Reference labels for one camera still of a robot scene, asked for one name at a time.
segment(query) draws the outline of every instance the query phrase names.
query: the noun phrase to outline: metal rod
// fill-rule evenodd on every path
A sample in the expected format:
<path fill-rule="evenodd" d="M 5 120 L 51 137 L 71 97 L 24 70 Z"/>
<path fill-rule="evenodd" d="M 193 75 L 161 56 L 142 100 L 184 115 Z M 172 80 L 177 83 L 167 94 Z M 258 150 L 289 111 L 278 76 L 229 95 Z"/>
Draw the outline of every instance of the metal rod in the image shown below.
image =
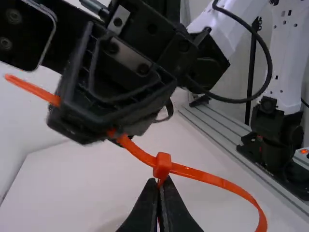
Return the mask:
<path fill-rule="evenodd" d="M 260 28 L 260 19 L 257 17 L 252 23 L 252 27 L 255 31 L 259 31 Z M 251 36 L 251 47 L 250 47 L 250 63 L 249 63 L 249 74 L 248 74 L 248 88 L 247 88 L 247 98 L 252 96 L 253 90 L 253 78 L 254 78 L 254 68 L 255 68 L 255 55 L 256 55 L 256 45 L 257 40 L 252 35 Z M 251 101 L 246 104 L 246 115 L 245 115 L 245 124 L 249 125 L 251 115 Z"/>

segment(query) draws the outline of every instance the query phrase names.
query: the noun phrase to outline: robotic arm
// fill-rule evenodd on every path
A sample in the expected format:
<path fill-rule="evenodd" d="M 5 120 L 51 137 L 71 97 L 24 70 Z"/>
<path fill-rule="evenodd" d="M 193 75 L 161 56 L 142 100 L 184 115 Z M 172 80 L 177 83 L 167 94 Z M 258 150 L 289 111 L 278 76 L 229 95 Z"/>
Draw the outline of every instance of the robotic arm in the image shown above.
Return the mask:
<path fill-rule="evenodd" d="M 268 0 L 214 0 L 187 29 L 180 24 L 180 0 L 112 0 L 108 8 L 95 0 L 81 2 L 99 17 L 64 0 L 0 3 L 0 60 L 25 71 L 43 65 L 62 75 L 56 90 L 61 101 L 49 106 L 50 128 L 90 144 L 108 139 L 112 129 L 143 135 L 164 106 L 172 112 L 176 87 L 229 103 L 261 95 L 253 133 L 238 151 L 274 175 L 288 167 L 303 137 L 300 93 L 309 54 L 309 1 L 270 1 L 274 72 L 265 42 L 248 25 Z M 214 95 L 209 90 L 230 66 L 245 28 L 266 54 L 266 81 L 250 99 Z M 299 170 L 309 179 L 292 165 L 294 173 Z M 291 180 L 281 181 L 303 196 Z"/>

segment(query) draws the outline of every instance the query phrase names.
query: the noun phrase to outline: black cable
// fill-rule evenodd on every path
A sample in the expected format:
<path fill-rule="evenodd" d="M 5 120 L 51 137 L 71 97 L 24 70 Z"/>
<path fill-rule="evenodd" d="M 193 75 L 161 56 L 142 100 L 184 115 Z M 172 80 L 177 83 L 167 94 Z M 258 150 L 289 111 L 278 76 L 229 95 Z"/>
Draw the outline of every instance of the black cable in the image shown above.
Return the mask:
<path fill-rule="evenodd" d="M 305 102 L 305 100 L 303 98 L 301 98 L 301 102 L 307 107 L 309 108 L 309 104 L 307 102 Z"/>
<path fill-rule="evenodd" d="M 257 41 L 259 42 L 259 44 L 261 45 L 264 53 L 265 53 L 265 57 L 266 57 L 266 61 L 267 61 L 267 76 L 266 76 L 266 80 L 263 84 L 263 86 L 260 88 L 260 90 L 255 93 L 253 96 L 249 97 L 249 98 L 245 98 L 245 99 L 230 99 L 230 98 L 224 98 L 221 96 L 218 96 L 216 94 L 211 93 L 208 90 L 205 90 L 200 84 L 198 84 L 195 80 L 191 79 L 190 77 L 188 77 L 188 80 L 192 83 L 192 85 L 194 85 L 196 88 L 200 89 L 201 91 L 203 91 L 205 94 L 207 94 L 209 97 L 221 101 L 221 102 L 226 102 L 226 103 L 232 103 L 232 104 L 242 104 L 242 103 L 246 103 L 246 102 L 250 102 L 253 101 L 255 99 L 257 99 L 259 96 L 261 96 L 265 90 L 268 88 L 269 83 L 271 81 L 272 78 L 272 72 L 273 72 L 273 63 L 272 63 L 272 58 L 269 52 L 269 49 L 266 45 L 266 43 L 264 42 L 264 40 L 262 39 L 262 37 L 249 25 L 247 24 L 244 20 L 242 20 L 240 17 L 236 16 L 235 14 L 221 8 L 217 6 L 219 0 L 214 0 L 214 2 L 212 3 L 212 7 L 214 10 L 219 11 L 223 14 L 225 14 L 226 16 L 234 19 L 235 21 L 237 21 L 238 23 L 240 23 L 241 25 L 243 25 L 253 36 L 256 37 Z"/>

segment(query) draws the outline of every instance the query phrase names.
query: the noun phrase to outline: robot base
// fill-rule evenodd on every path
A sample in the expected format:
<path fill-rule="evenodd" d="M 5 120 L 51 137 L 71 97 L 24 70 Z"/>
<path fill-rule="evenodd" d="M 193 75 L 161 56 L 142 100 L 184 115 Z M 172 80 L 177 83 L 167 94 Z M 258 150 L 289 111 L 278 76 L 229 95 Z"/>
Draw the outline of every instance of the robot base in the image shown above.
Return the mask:
<path fill-rule="evenodd" d="M 262 159 L 263 140 L 254 132 L 242 137 L 241 140 L 244 145 L 237 146 L 240 154 L 296 197 L 309 201 L 309 170 L 291 160 L 281 170 L 270 171 Z"/>

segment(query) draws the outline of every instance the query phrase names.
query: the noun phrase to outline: orange tip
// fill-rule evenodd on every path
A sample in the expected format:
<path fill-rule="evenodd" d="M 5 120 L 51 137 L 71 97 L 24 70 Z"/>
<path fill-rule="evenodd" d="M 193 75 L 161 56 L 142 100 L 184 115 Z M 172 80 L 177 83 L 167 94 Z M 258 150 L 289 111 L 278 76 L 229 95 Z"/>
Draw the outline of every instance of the orange tip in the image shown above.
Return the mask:
<path fill-rule="evenodd" d="M 5 74 L 4 76 L 5 80 L 7 80 L 8 82 L 12 83 L 13 85 L 16 85 L 36 96 L 38 96 L 39 98 L 48 101 L 49 103 L 51 103 L 53 106 L 55 107 L 59 107 L 60 106 L 60 102 L 61 99 L 59 96 L 52 94 L 48 91 L 46 91 L 45 89 L 42 89 L 34 84 L 28 83 L 27 81 L 24 81 L 14 75 L 10 75 L 10 74 Z"/>

